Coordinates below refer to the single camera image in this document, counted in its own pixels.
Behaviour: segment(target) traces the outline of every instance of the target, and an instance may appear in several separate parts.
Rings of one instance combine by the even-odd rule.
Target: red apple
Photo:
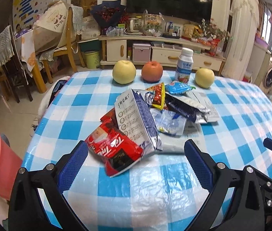
[[[148,61],[141,70],[141,77],[147,82],[158,82],[163,75],[163,67],[157,61]]]

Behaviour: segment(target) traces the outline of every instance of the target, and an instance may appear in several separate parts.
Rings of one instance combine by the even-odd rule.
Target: apple
[[[207,68],[200,68],[195,74],[195,82],[202,88],[209,88],[215,79],[214,72]]]
[[[120,84],[128,84],[135,79],[136,68],[130,61],[117,61],[113,67],[113,79]]]
[[[158,82],[163,75],[163,67],[157,61],[148,61],[141,70],[141,77],[147,82]]]

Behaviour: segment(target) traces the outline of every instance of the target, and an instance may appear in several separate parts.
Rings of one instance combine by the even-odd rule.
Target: cabinet drawer
[[[222,64],[221,59],[204,54],[193,54],[193,60],[193,69],[208,68],[218,71],[220,69],[220,65]]]
[[[107,61],[126,60],[126,40],[107,40]]]
[[[177,66],[178,57],[180,54],[181,50],[153,49],[152,61],[158,61],[161,64],[173,64],[173,66]]]

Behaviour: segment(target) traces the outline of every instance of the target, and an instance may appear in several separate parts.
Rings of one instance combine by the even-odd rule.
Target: white door
[[[126,40],[107,40],[107,61],[126,60]]]

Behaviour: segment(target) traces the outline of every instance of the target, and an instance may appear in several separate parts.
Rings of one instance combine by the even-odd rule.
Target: white bottle
[[[182,48],[181,55],[177,62],[174,79],[188,84],[189,76],[193,67],[193,51],[188,48]]]

